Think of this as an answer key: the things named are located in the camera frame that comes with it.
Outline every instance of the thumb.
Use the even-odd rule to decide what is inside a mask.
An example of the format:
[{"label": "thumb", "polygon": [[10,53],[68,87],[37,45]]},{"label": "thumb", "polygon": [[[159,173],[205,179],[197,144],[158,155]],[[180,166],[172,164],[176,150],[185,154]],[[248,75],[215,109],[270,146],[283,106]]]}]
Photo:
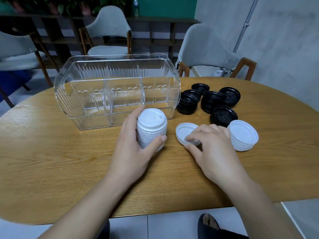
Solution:
[{"label": "thumb", "polygon": [[148,156],[152,157],[156,150],[162,146],[162,144],[166,141],[167,136],[157,136],[155,139],[143,149],[143,152]]},{"label": "thumb", "polygon": [[185,148],[193,155],[197,164],[200,166],[202,163],[202,152],[193,144],[186,144]]}]

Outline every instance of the person's right hand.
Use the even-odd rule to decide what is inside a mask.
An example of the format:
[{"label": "person's right hand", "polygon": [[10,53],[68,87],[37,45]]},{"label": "person's right hand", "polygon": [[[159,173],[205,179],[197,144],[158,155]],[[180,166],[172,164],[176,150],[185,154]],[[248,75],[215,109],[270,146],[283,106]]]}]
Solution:
[{"label": "person's right hand", "polygon": [[185,140],[202,142],[202,152],[193,144],[187,144],[185,147],[194,156],[205,176],[220,187],[247,176],[233,148],[227,128],[203,124]]}]

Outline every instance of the gray fabric chair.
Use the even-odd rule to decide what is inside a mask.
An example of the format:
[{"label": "gray fabric chair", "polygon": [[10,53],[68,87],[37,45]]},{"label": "gray fabric chair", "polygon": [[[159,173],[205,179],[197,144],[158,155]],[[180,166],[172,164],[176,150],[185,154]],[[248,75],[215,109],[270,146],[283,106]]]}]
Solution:
[{"label": "gray fabric chair", "polygon": [[[244,64],[256,66],[256,63],[245,59]],[[195,76],[214,76],[214,73],[220,68],[225,68],[233,71],[235,67],[240,67],[238,64],[243,63],[235,53],[230,52],[224,45],[217,32],[206,24],[194,24],[186,32],[176,68],[180,76],[185,72],[185,76],[189,76],[189,71],[192,69]],[[247,73],[247,80],[251,79],[252,68]]]},{"label": "gray fabric chair", "polygon": [[[80,28],[83,50],[86,55],[132,54],[132,32],[122,10],[115,6],[103,7],[90,25]],[[92,38],[117,36],[127,38],[126,46],[93,45]],[[86,38],[91,46],[87,51]]]},{"label": "gray fabric chair", "polygon": [[[52,57],[45,49],[40,37],[37,34],[31,34],[35,39],[39,39],[44,52],[40,52],[35,47],[32,38],[27,36],[13,36],[7,33],[0,32],[0,71],[15,71],[15,70],[27,70],[40,68],[44,74],[44,77],[50,87],[53,86],[50,77],[45,68],[43,58],[48,57],[56,70],[59,72],[59,68],[52,60]],[[30,90],[25,84],[21,84],[26,90]],[[14,105],[6,95],[6,93],[0,87],[0,94],[3,96],[7,104],[12,108]]]}]

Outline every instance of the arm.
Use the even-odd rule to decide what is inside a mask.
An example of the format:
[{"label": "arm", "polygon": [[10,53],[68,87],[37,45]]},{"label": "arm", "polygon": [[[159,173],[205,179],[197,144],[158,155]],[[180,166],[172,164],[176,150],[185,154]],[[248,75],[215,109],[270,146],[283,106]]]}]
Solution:
[{"label": "arm", "polygon": [[105,177],[39,238],[91,239],[98,236],[115,205],[142,176],[154,152],[167,139],[158,136],[141,149],[135,129],[143,109],[137,108],[123,122]]},{"label": "arm", "polygon": [[202,142],[203,151],[188,144],[205,176],[216,183],[236,207],[249,238],[302,239],[287,225],[262,188],[246,173],[231,144],[229,130],[224,127],[201,125],[188,141]]}]

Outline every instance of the clear plastic container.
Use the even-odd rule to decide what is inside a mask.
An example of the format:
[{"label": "clear plastic container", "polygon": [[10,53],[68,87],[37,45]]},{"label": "clear plastic container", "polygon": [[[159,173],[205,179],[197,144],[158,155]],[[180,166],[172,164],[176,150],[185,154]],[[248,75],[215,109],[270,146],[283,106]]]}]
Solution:
[{"label": "clear plastic container", "polygon": [[139,105],[173,118],[181,95],[164,54],[74,56],[54,80],[59,106],[80,130],[122,125]]}]

